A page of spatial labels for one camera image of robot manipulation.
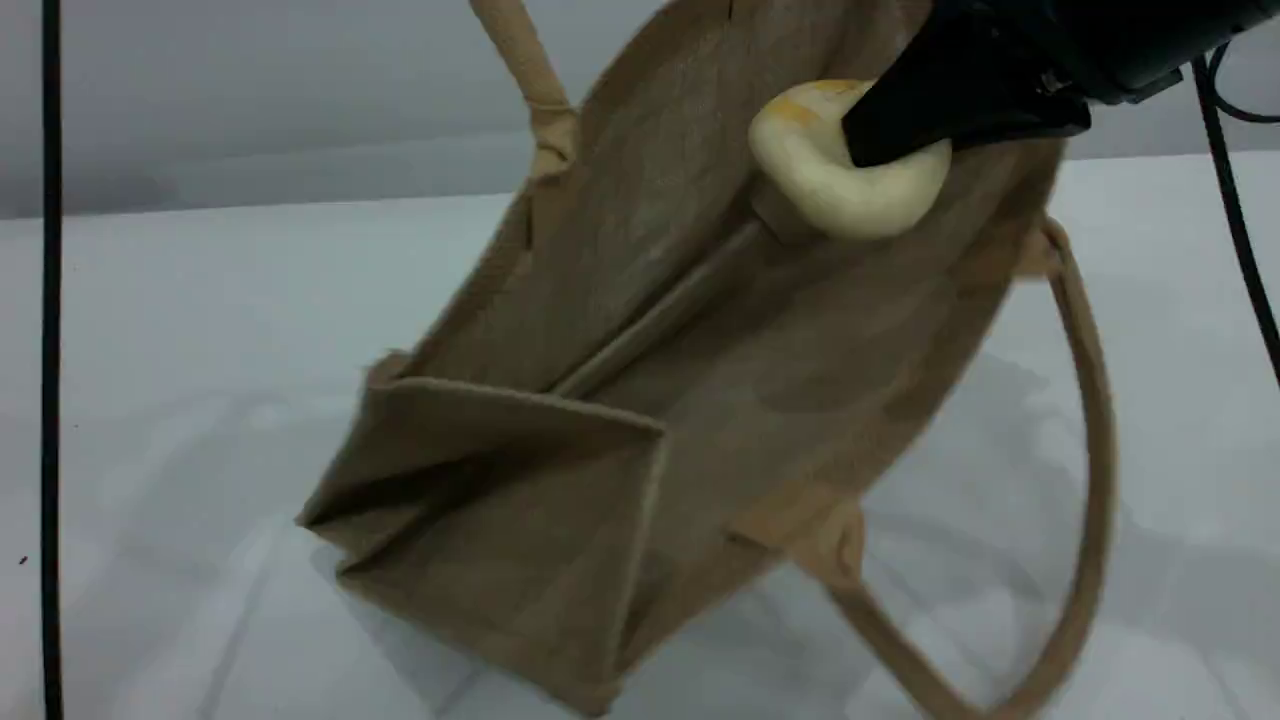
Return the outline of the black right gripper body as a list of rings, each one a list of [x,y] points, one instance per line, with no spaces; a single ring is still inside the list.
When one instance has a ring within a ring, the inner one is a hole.
[[[937,1],[888,70],[888,99],[1037,83],[1107,105],[1138,104],[1181,68],[1277,17],[1276,1]]]

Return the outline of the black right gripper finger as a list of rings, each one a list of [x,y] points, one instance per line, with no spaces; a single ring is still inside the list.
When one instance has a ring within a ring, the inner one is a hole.
[[[964,151],[1029,138],[1070,138],[1092,127],[1085,100],[1016,73],[887,73],[845,113],[856,167],[882,167],[947,141]]]

